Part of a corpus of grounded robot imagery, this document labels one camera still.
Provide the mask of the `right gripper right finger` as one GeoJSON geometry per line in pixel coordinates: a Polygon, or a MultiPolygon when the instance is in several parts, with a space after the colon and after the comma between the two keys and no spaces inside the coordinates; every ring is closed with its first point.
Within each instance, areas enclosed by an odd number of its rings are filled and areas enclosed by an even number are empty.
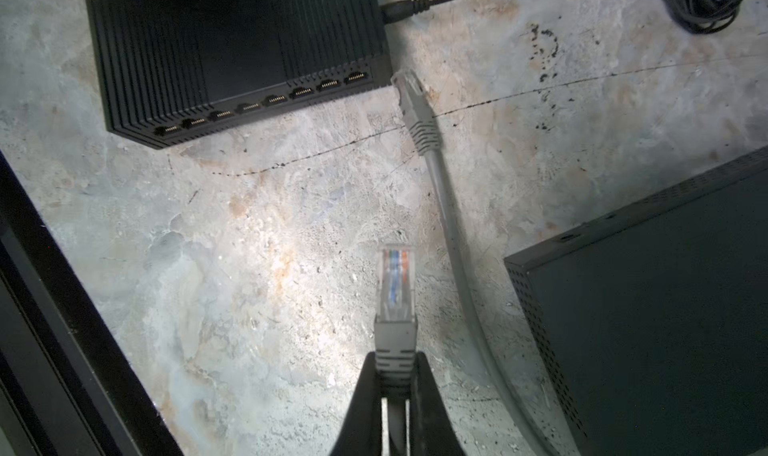
{"type": "Polygon", "coordinates": [[[409,418],[411,455],[465,455],[423,352],[415,355],[410,383],[409,418]]]}

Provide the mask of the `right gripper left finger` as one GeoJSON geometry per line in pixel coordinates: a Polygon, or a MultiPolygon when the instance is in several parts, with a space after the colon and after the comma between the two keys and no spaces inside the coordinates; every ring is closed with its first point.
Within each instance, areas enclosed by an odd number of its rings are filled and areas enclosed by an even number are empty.
{"type": "Polygon", "coordinates": [[[366,355],[331,456],[380,456],[382,389],[374,352],[366,355]]]}

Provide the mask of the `small black ribbed switch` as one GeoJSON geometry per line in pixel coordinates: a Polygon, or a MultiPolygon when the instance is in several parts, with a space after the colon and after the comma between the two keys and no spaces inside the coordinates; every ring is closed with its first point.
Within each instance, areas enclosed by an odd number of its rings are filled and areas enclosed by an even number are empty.
{"type": "Polygon", "coordinates": [[[377,0],[87,0],[107,130],[163,149],[386,87],[377,0]]]}

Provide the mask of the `small black power adapter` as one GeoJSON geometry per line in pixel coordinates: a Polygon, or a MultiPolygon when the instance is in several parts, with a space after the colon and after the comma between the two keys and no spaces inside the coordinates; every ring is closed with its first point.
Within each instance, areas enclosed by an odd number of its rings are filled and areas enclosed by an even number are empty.
{"type": "Polygon", "coordinates": [[[391,25],[454,1],[457,0],[400,0],[381,6],[380,11],[384,25],[391,25]]]}

